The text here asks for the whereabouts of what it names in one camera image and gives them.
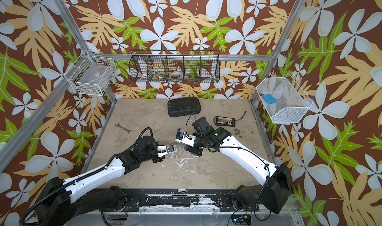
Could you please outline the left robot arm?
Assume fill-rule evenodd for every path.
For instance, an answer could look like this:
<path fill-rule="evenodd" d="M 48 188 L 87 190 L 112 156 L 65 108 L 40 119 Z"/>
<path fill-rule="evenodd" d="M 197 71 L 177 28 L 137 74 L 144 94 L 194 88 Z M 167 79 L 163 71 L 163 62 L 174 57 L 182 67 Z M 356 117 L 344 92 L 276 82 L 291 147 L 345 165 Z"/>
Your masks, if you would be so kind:
<path fill-rule="evenodd" d="M 161 162 L 173 150 L 173 145 L 155 141 L 152 129 L 147 127 L 128 149 L 112 155 L 107 163 L 72 178 L 49 180 L 38 200 L 20 218 L 19 225 L 63 226 L 72 218 L 94 210 L 121 209 L 125 204 L 121 188 L 95 189 L 138 169 L 143 162 Z"/>

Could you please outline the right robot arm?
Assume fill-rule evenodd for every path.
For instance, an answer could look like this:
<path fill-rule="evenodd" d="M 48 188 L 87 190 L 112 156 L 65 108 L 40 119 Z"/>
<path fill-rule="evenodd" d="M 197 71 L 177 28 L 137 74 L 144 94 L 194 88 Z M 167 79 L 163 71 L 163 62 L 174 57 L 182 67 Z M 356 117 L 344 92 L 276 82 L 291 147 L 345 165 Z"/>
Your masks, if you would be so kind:
<path fill-rule="evenodd" d="M 291 170 L 284 164 L 276 165 L 258 156 L 241 144 L 225 128 L 214 128 L 205 117 L 192 123 L 192 135 L 179 131 L 176 141 L 186 145 L 186 150 L 202 156 L 206 148 L 211 153 L 222 153 L 247 170 L 258 185 L 240 185 L 231 195 L 232 204 L 237 210 L 247 207 L 255 209 L 262 204 L 274 214 L 280 213 L 292 194 Z"/>

